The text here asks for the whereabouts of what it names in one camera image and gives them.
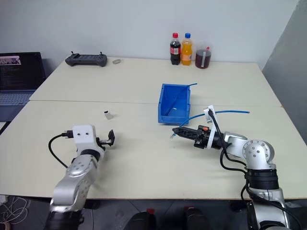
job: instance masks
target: red cap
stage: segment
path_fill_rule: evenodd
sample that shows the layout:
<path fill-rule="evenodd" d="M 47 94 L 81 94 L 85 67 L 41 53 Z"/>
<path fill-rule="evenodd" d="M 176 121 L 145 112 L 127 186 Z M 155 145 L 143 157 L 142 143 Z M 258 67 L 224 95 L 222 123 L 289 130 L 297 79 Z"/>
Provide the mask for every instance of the red cap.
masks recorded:
<path fill-rule="evenodd" d="M 147 212 L 148 212 L 149 214 L 151 214 L 151 215 L 154 215 L 155 209 L 154 209 L 154 208 L 148 208 L 148 209 L 147 209 Z"/>

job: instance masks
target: remote control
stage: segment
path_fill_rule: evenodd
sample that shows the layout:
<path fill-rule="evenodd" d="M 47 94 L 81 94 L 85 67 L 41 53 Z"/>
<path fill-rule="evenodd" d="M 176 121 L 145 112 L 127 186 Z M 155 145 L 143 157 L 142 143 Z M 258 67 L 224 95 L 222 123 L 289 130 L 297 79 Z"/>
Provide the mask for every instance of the remote control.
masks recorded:
<path fill-rule="evenodd" d="M 80 55 L 80 54 L 74 54 L 71 52 L 72 55 L 70 55 L 68 58 L 65 59 L 65 62 L 70 65 L 92 65 L 96 64 L 101 67 L 106 65 L 107 57 L 105 54 L 102 54 L 100 52 L 99 55 Z"/>

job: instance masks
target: laptop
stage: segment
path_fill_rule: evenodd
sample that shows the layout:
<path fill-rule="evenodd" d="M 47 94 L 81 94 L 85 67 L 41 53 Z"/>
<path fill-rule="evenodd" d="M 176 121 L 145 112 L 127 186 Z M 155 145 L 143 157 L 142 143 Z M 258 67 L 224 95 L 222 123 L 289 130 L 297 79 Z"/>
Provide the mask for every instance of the laptop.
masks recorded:
<path fill-rule="evenodd" d="M 45 79 L 39 52 L 0 54 L 0 122 L 12 121 Z"/>

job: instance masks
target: laptop screen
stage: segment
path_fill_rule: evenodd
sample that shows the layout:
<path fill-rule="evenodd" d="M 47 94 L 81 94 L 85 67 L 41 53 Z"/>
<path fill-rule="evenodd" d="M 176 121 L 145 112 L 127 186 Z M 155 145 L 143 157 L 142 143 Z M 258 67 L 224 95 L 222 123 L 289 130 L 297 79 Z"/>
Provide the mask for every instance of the laptop screen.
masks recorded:
<path fill-rule="evenodd" d="M 39 52 L 0 54 L 0 91 L 36 90 L 44 80 Z"/>

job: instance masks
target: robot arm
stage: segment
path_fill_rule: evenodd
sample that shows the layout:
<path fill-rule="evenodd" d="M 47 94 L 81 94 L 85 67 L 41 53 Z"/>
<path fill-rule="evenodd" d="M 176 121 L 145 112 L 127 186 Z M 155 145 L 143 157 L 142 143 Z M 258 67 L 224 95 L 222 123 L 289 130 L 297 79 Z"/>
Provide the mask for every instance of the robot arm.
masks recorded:
<path fill-rule="evenodd" d="M 111 146 L 115 139 L 111 130 L 109 140 L 100 141 L 96 137 L 94 126 L 91 125 L 74 126 L 72 137 L 77 146 L 77 157 L 54 189 L 46 230 L 78 229 L 83 222 L 81 210 L 88 190 L 97 178 L 98 161 L 104 157 L 105 147 L 102 145 Z"/>
<path fill-rule="evenodd" d="M 204 112 L 207 122 L 212 122 L 212 115 L 215 117 L 213 107 L 209 106 Z M 211 130 L 206 126 L 198 126 L 197 130 L 177 127 L 173 131 L 181 137 L 194 140 L 195 147 L 222 148 L 214 123 Z M 286 212 L 278 208 L 285 209 L 285 203 L 283 191 L 278 185 L 276 165 L 272 162 L 273 147 L 265 141 L 248 140 L 245 136 L 234 133 L 225 132 L 221 136 L 226 143 L 226 154 L 246 160 L 245 188 L 251 198 L 247 203 L 249 229 L 290 228 Z"/>

